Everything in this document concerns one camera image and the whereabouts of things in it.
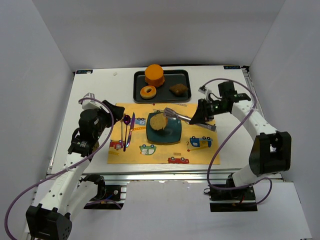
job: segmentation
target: cartoon car print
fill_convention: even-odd
[[[157,149],[157,147],[153,144],[151,144],[150,146],[143,144],[142,146],[139,146],[139,148],[140,148],[140,154],[147,155],[147,156],[154,154]]]
[[[207,144],[208,148],[210,148],[212,145],[212,139],[209,136],[207,137],[203,136],[202,139],[199,137],[192,136],[190,137],[190,143],[193,147],[196,147],[196,148],[199,148],[200,145],[203,145],[203,144]]]
[[[174,156],[168,158],[169,164],[188,164],[189,159],[185,159],[184,157],[175,158]]]
[[[119,140],[119,141],[113,141],[113,140],[110,140],[110,145],[109,147],[113,147],[115,150],[119,150],[119,149],[122,149],[124,147],[124,142]]]
[[[134,120],[134,125],[145,126],[147,125],[147,121],[144,117],[138,117]]]

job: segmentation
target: black tray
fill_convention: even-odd
[[[143,99],[140,96],[140,90],[148,86],[145,81],[145,71],[137,71],[134,74],[133,82],[133,99],[138,104],[153,103],[183,103],[188,102],[191,98],[191,89],[189,75],[186,70],[164,70],[164,84],[156,88],[156,95],[151,99]],[[182,96],[174,95],[169,88],[176,84],[183,84],[188,88]]]

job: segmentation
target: white wall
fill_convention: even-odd
[[[67,63],[250,65],[284,0],[33,0]]]
[[[0,1],[0,239],[11,201],[46,174],[73,75],[31,0]],[[33,193],[14,206],[20,239]]]
[[[320,239],[319,60],[320,2],[286,0],[250,68],[265,117],[292,136],[284,176],[294,182],[314,239]]]

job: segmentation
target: purple knife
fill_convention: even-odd
[[[132,114],[132,118],[131,118],[131,124],[130,124],[130,131],[129,131],[129,136],[128,136],[128,140],[126,141],[126,145],[125,147],[129,147],[130,142],[131,142],[131,135],[132,135],[132,131],[134,130],[135,127],[135,113]]]

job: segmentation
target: black label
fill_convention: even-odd
[[[229,66],[223,66],[224,69],[230,70],[230,69],[241,69],[239,65],[229,65]]]
[[[77,70],[75,74],[92,74],[94,71],[92,69],[88,70]]]

